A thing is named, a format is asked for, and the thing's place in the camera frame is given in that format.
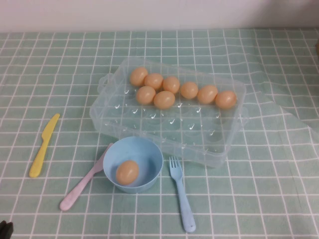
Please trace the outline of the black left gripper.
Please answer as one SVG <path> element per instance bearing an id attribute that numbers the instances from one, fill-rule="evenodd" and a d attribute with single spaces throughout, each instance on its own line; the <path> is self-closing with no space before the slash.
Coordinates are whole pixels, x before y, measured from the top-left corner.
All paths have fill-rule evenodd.
<path id="1" fill-rule="evenodd" d="M 13 233 L 13 223 L 3 220 L 0 223 L 0 239 L 10 239 Z"/>

